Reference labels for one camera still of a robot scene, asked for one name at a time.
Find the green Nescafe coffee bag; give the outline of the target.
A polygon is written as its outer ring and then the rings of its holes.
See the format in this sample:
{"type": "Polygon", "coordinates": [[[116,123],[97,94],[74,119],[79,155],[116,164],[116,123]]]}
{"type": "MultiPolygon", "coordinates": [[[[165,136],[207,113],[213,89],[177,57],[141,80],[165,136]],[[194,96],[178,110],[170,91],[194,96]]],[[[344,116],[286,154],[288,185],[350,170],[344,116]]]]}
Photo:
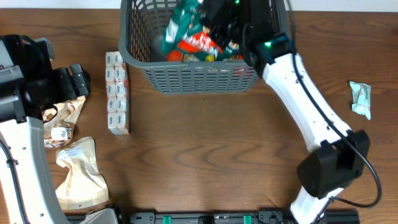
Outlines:
{"type": "Polygon", "coordinates": [[[210,29],[204,26],[200,19],[199,8],[202,1],[183,0],[174,8],[162,38],[162,51],[165,56],[172,50],[183,53],[205,53],[214,55],[216,59],[221,56],[240,55],[239,45],[230,42],[225,49],[221,49],[209,37],[210,29]]]}

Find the orange biscuit packet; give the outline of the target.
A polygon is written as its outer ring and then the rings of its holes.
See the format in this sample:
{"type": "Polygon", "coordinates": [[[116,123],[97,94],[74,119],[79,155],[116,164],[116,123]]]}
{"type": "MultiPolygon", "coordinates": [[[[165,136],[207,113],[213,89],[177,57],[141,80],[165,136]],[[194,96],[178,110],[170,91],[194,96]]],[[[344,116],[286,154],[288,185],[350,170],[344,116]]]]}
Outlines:
{"type": "Polygon", "coordinates": [[[243,57],[241,55],[232,55],[232,56],[221,56],[219,59],[216,59],[214,55],[207,55],[205,53],[197,53],[197,54],[189,54],[183,53],[178,50],[172,50],[169,54],[167,54],[168,62],[215,62],[215,61],[223,61],[223,60],[241,60],[243,57]]]}

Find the beige brown snack bag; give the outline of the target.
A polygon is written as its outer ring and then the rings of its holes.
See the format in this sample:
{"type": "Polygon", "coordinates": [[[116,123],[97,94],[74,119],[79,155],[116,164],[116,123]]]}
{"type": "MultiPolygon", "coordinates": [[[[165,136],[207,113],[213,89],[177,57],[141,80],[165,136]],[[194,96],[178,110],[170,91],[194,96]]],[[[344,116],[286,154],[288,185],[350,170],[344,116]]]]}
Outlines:
{"type": "Polygon", "coordinates": [[[73,137],[77,119],[81,113],[85,96],[57,103],[42,113],[44,120],[44,146],[58,148],[66,146],[73,137]]]}

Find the white tissue multipack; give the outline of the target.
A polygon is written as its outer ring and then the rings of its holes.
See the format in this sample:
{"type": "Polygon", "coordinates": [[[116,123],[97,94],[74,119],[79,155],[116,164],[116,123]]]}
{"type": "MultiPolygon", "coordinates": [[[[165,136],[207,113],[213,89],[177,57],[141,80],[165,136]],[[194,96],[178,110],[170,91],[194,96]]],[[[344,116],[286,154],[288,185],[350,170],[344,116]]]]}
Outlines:
{"type": "Polygon", "coordinates": [[[115,135],[129,134],[129,77],[120,52],[105,53],[108,129],[115,135]]]}

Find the grey plastic basket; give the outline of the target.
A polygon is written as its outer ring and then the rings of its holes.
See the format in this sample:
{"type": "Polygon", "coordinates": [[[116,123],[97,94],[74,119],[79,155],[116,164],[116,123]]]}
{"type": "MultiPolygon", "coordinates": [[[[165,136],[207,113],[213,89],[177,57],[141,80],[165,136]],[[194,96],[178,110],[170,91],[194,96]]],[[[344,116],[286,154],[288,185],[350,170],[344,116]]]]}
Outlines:
{"type": "Polygon", "coordinates": [[[162,38],[180,1],[123,0],[119,51],[163,94],[244,91],[260,79],[244,59],[215,62],[168,62],[162,38]]]}

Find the pale green wipes packet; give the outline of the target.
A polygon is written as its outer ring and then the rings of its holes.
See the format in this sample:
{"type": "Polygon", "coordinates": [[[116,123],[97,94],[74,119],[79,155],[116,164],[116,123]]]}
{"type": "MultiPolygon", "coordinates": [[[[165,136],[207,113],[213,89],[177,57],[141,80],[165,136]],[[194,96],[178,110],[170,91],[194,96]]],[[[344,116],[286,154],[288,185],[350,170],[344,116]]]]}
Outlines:
{"type": "Polygon", "coordinates": [[[371,119],[371,87],[365,83],[349,83],[353,102],[352,111],[357,114],[364,115],[368,120],[371,119]]]}

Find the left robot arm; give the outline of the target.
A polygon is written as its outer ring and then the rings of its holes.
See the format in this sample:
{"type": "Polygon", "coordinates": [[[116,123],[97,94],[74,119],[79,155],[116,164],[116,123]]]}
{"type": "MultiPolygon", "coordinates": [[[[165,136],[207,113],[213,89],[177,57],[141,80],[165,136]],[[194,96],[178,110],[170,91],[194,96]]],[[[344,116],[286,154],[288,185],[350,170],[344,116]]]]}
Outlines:
{"type": "Polygon", "coordinates": [[[58,202],[44,147],[42,112],[90,94],[80,64],[52,68],[52,44],[26,35],[1,36],[1,186],[11,223],[120,223],[109,206],[66,216],[58,202]]]}

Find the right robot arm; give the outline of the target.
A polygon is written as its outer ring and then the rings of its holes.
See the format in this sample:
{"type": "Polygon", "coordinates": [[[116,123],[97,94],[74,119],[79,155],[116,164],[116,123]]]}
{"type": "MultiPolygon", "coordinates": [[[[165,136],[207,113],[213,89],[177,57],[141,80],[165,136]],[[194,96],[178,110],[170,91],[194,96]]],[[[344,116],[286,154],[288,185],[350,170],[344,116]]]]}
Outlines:
{"type": "Polygon", "coordinates": [[[317,223],[330,202],[363,173],[369,150],[311,81],[294,46],[282,1],[207,0],[202,23],[221,48],[239,45],[244,61],[282,100],[304,138],[308,157],[297,167],[301,189],[290,206],[296,223],[317,223]]]}

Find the plain beige paper pouch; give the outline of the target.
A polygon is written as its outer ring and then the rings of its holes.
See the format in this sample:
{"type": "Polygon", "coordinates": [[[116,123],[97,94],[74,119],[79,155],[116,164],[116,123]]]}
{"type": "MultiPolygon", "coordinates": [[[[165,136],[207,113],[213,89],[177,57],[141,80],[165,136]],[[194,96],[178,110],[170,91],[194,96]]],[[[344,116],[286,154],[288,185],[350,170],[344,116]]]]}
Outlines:
{"type": "Polygon", "coordinates": [[[108,186],[98,170],[92,137],[81,138],[58,150],[56,163],[69,169],[66,179],[56,189],[63,210],[92,207],[109,200],[108,186]]]}

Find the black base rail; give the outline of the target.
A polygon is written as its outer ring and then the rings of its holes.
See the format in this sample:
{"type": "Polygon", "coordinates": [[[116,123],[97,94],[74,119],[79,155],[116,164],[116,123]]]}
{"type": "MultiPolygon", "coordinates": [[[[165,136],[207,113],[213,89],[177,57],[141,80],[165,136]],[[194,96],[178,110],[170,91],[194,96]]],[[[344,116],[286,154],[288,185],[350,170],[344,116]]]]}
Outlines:
{"type": "MultiPolygon", "coordinates": [[[[260,210],[245,213],[154,213],[141,212],[117,215],[117,223],[129,224],[288,224],[295,223],[293,216],[283,210],[260,210]]],[[[319,224],[360,224],[356,210],[330,210],[325,212],[319,224]]]]}

